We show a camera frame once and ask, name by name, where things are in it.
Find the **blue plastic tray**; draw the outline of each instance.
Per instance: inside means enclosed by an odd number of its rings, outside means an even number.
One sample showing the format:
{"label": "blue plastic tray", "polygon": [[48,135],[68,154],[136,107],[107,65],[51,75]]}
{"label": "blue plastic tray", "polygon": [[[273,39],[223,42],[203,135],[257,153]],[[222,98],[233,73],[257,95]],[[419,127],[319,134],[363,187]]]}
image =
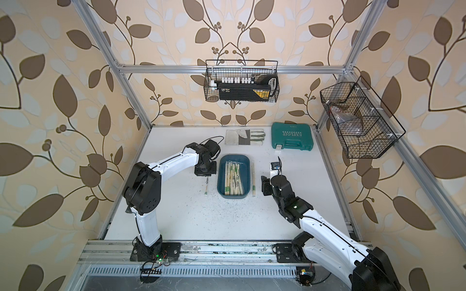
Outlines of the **blue plastic tray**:
{"label": "blue plastic tray", "polygon": [[[225,164],[227,161],[240,163],[240,176],[243,183],[244,195],[225,195]],[[242,199],[246,197],[251,189],[251,167],[249,159],[245,155],[226,155],[220,159],[219,179],[217,181],[217,191],[226,199]]]}

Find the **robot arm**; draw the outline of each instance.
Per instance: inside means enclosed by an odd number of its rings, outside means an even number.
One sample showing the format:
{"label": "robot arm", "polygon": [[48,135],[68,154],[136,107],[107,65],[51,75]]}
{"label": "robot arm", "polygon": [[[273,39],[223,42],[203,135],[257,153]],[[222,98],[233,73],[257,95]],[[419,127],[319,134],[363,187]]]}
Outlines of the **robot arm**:
{"label": "robot arm", "polygon": [[197,176],[210,176],[217,172],[217,162],[212,161],[220,152],[218,144],[212,140],[205,144],[191,143],[162,161],[148,165],[138,162],[133,166],[126,183],[123,196],[128,208],[136,218],[139,236],[137,244],[151,258],[160,252],[162,236],[158,231],[155,208],[160,202],[162,182],[182,170],[194,166]]}
{"label": "robot arm", "polygon": [[292,241],[296,259],[319,263],[353,291],[400,290],[390,260],[381,249],[369,250],[327,222],[311,204],[295,196],[290,182],[281,175],[281,162],[271,166],[271,178],[262,176],[262,192],[273,195],[279,213],[303,229]]}

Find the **wallpaper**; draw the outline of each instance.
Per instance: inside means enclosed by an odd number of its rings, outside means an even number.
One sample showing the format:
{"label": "wallpaper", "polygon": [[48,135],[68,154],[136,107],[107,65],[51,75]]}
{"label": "wallpaper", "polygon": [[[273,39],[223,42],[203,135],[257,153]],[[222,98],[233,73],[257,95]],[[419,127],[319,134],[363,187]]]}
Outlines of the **wallpaper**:
{"label": "wallpaper", "polygon": [[[331,74],[279,75],[277,102],[206,101],[202,75],[133,74],[130,82],[155,126],[259,126],[316,124],[323,111],[319,91],[335,79]],[[125,113],[134,118],[131,108]]]}
{"label": "wallpaper", "polygon": [[342,65],[368,0],[88,0],[123,64]]}
{"label": "wallpaper", "polygon": [[466,2],[386,7],[355,71],[405,127],[406,137],[466,213]]}
{"label": "wallpaper", "polygon": [[348,159],[335,130],[322,137],[364,241],[390,258],[407,291],[464,290],[466,253],[394,148]]}
{"label": "wallpaper", "polygon": [[2,290],[63,289],[146,130],[69,1],[0,1]]}

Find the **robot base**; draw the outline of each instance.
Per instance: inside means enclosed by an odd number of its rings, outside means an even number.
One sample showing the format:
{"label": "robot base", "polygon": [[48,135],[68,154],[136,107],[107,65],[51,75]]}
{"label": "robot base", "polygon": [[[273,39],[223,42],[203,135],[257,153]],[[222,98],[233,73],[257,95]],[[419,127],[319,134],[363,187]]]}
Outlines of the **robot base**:
{"label": "robot base", "polygon": [[130,261],[132,262],[149,262],[157,260],[162,253],[167,254],[172,262],[178,261],[181,243],[163,243],[162,236],[151,246],[148,247],[136,237],[133,252],[131,252]]}

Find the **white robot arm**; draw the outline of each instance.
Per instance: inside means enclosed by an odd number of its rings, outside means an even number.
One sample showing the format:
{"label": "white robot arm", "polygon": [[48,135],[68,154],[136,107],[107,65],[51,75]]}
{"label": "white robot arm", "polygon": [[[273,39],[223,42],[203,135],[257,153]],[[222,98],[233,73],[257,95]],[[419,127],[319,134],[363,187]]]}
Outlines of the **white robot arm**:
{"label": "white robot arm", "polygon": [[313,206],[296,197],[281,175],[281,161],[271,163],[270,179],[262,176],[262,192],[273,195],[279,213],[303,229],[292,241],[294,257],[322,265],[353,291],[399,291],[400,283],[388,256],[357,243],[327,222]]}

